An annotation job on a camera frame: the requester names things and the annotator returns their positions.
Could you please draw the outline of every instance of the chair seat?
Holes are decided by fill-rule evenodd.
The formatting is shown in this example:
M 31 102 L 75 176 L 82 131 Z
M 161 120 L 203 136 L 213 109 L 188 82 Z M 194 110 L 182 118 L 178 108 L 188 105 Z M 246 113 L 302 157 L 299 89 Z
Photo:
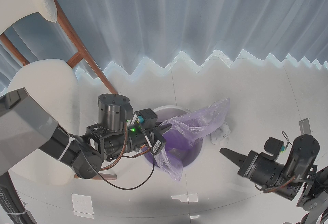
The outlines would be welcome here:
M 22 67 L 10 82 L 7 92 L 22 87 L 69 133 L 79 134 L 79 87 L 76 75 L 66 62 L 47 59 Z M 74 177 L 70 167 L 39 149 L 11 170 L 48 185 L 64 185 Z

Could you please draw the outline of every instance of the white paper patch on floor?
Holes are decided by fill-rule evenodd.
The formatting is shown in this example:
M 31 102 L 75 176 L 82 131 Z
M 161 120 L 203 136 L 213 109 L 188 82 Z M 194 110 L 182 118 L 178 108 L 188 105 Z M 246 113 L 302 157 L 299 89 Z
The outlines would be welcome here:
M 94 212 L 90 196 L 72 193 L 72 203 L 74 215 L 84 218 L 93 218 Z

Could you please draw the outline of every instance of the curtain fold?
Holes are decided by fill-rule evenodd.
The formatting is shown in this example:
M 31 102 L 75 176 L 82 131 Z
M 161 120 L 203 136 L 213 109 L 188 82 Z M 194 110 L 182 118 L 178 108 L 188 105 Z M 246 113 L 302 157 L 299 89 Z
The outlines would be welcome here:
M 232 61 L 242 49 L 259 59 L 328 58 L 328 0 L 58 1 L 101 69 L 113 61 L 131 74 L 144 56 L 165 67 L 181 50 L 198 65 L 216 49 Z M 76 52 L 59 25 L 39 14 L 5 34 L 30 62 L 67 61 Z M 20 65 L 1 47 L 0 65 L 1 91 Z

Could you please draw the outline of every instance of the gray plastic object on floor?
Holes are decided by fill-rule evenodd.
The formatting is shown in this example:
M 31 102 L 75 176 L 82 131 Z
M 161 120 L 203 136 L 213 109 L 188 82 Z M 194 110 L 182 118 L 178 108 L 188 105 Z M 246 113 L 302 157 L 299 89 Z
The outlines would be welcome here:
M 155 156 L 158 167 L 172 179 L 180 181 L 183 165 L 179 153 L 190 150 L 195 143 L 222 126 L 229 107 L 229 98 L 220 99 L 208 107 L 165 120 L 162 125 L 170 123 L 172 127 L 163 134 L 165 148 Z

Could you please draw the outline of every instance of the chair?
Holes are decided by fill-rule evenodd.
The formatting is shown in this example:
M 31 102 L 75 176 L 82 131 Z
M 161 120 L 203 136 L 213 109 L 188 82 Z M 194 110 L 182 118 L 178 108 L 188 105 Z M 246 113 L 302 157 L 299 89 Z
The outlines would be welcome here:
M 14 47 L 5 34 L 1 41 L 23 64 L 8 86 L 8 91 L 25 87 L 29 94 L 45 108 L 68 132 L 79 134 L 79 87 L 72 71 L 82 58 L 112 93 L 117 93 L 94 62 L 91 55 L 70 25 L 56 0 L 2 0 L 0 3 L 0 33 L 10 25 L 31 13 L 39 12 L 48 21 L 58 22 L 77 47 L 78 52 L 68 61 L 59 59 L 40 60 L 29 63 Z M 32 181 L 64 185 L 73 179 L 73 171 L 66 165 L 35 150 L 11 169 L 16 174 Z
M 29 64 L 28 60 L 19 52 L 19 50 L 13 45 L 8 37 L 3 33 L 8 27 L 10 27 L 17 20 L 30 15 L 32 13 L 39 12 L 41 16 L 51 22 L 58 21 L 61 28 L 64 30 L 68 38 L 72 41 L 73 45 L 77 49 L 77 53 L 74 54 L 69 60 L 68 65 L 73 68 L 83 58 L 100 78 L 104 85 L 113 94 L 117 94 L 117 90 L 108 81 L 102 70 L 98 67 L 93 57 L 88 52 L 87 48 L 81 41 L 80 37 L 75 32 L 64 11 L 60 7 L 57 0 L 2 0 L 0 3 L 0 40 L 4 46 L 22 63 L 23 66 Z

